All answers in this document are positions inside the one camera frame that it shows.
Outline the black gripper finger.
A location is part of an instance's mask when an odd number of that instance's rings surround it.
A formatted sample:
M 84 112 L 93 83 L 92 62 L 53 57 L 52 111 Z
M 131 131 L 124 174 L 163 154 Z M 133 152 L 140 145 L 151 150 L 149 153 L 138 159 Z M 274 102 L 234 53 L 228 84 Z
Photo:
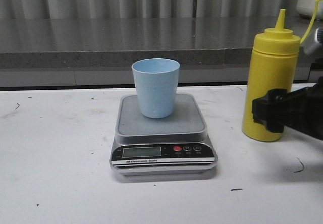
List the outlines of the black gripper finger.
M 252 102 L 255 122 L 272 133 L 284 127 L 322 140 L 322 86 L 314 85 L 293 92 L 272 89 Z

